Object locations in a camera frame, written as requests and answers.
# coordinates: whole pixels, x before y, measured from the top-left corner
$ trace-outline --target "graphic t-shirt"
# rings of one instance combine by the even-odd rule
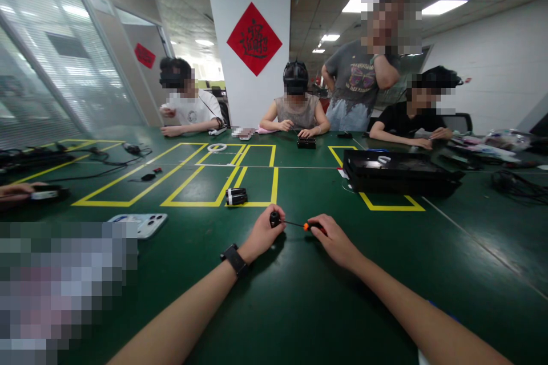
[[[329,74],[336,77],[330,107],[335,108],[339,102],[345,102],[348,114],[356,105],[363,104],[366,107],[366,116],[371,115],[377,99],[378,85],[375,69],[371,64],[373,54],[366,52],[366,46],[362,46],[361,39],[358,38],[341,46],[325,62]],[[400,68],[399,56],[389,54],[386,58],[392,66]]]
[[[196,98],[182,98],[177,92],[170,93],[164,107],[175,110],[175,118],[181,125],[203,123],[215,117],[223,119],[217,98],[202,89],[198,89]]]

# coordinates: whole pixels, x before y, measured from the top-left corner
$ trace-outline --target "helmet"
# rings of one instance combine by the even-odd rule
[[[284,86],[287,94],[306,93],[308,89],[308,71],[303,62],[295,60],[285,65]]]

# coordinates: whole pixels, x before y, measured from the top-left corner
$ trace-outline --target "white wall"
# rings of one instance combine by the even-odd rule
[[[529,131],[548,112],[548,0],[422,41],[430,44],[423,71],[441,65],[472,79],[438,108],[470,113],[474,133],[518,126]]]
[[[255,76],[227,44],[241,15],[253,2],[282,46]],[[219,55],[227,86],[231,123],[257,127],[273,99],[284,93],[283,72],[289,58],[291,0],[211,0]]]

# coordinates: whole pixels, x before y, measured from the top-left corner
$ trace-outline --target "gray t-shirt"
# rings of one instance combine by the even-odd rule
[[[331,105],[339,100],[346,101],[347,114],[354,106],[363,104],[370,116],[377,100],[378,85],[371,64],[373,54],[366,54],[366,51],[367,48],[361,45],[361,39],[358,38],[341,46],[325,62],[328,73],[336,78]],[[386,59],[396,69],[400,68],[398,55],[388,54]]]

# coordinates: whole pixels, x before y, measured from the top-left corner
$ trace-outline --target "black box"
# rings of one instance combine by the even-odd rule
[[[386,164],[378,158],[389,157]],[[447,198],[462,185],[462,171],[449,172],[421,153],[344,151],[343,169],[356,192]]]

